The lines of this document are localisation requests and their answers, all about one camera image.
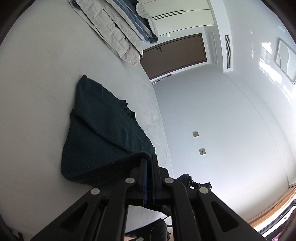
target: dark green garment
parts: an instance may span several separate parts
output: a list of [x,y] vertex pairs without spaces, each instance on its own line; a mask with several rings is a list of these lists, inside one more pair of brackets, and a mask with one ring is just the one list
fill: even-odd
[[140,157],[155,155],[126,101],[85,75],[77,84],[70,119],[61,163],[62,174],[70,181],[112,186],[130,175]]

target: white bed sheet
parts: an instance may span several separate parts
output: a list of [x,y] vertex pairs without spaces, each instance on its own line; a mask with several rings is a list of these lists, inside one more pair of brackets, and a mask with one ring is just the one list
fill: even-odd
[[[119,59],[68,0],[36,0],[0,46],[0,213],[19,232],[35,235],[90,189],[60,171],[83,74],[127,100],[159,165],[173,176],[156,96],[141,65]],[[163,216],[131,207],[126,231]]]

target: brown door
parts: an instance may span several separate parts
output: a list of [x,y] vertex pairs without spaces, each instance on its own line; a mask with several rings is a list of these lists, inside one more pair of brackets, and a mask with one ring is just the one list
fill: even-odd
[[206,62],[202,34],[174,39],[143,51],[141,65],[150,79]]

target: silver rivet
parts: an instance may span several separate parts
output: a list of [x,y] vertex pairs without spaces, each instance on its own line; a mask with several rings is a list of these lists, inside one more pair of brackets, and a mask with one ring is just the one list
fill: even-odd
[[172,179],[172,178],[170,178],[170,177],[165,178],[165,183],[169,183],[169,184],[171,184],[171,183],[173,183],[173,182],[174,182],[174,179]]
[[97,194],[99,194],[100,193],[100,189],[98,189],[98,188],[93,188],[93,189],[91,189],[91,194],[92,195],[97,195]]
[[128,178],[126,179],[126,183],[132,184],[132,183],[134,183],[134,182],[135,182],[135,179],[133,179],[132,177],[128,177]]
[[200,192],[203,193],[203,194],[206,194],[206,193],[209,192],[209,189],[207,189],[206,187],[201,187]]

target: triangular cutout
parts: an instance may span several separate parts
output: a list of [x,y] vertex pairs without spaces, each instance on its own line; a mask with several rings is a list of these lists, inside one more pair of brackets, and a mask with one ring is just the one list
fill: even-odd
[[239,226],[238,221],[226,212],[216,201],[211,202],[211,206],[223,232],[226,233]]
[[86,202],[83,203],[74,213],[72,213],[61,223],[60,228],[65,229],[70,233],[74,233],[80,224],[87,206],[88,204]]

